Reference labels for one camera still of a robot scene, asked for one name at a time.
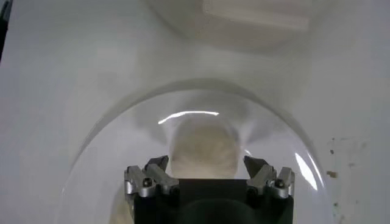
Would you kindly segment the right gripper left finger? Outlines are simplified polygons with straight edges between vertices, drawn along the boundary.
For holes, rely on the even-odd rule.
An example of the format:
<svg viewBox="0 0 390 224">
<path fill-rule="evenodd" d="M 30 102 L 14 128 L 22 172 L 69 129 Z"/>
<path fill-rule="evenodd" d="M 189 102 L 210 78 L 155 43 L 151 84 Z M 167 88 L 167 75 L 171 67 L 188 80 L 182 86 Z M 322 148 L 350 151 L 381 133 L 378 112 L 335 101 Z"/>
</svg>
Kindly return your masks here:
<svg viewBox="0 0 390 224">
<path fill-rule="evenodd" d="M 124 171 L 125 194 L 154 197 L 159 191 L 163 195 L 179 195 L 179 180 L 166 173 L 168 162 L 168 155 L 164 155 L 151 158 L 143 169 L 129 166 Z"/>
</svg>

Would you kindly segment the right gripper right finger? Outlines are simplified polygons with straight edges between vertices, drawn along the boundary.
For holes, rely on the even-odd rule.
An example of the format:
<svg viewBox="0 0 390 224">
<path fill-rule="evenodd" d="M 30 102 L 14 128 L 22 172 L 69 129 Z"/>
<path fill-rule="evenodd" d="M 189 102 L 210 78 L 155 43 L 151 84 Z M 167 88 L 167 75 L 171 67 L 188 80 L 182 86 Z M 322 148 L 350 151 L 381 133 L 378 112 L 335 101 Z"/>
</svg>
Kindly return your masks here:
<svg viewBox="0 0 390 224">
<path fill-rule="evenodd" d="M 277 199 L 294 196 L 295 173 L 292 168 L 282 167 L 280 172 L 277 172 L 264 159 L 245 156 L 243 161 L 250 176 L 246 181 L 248 190 L 256 196 L 270 194 Z"/>
</svg>

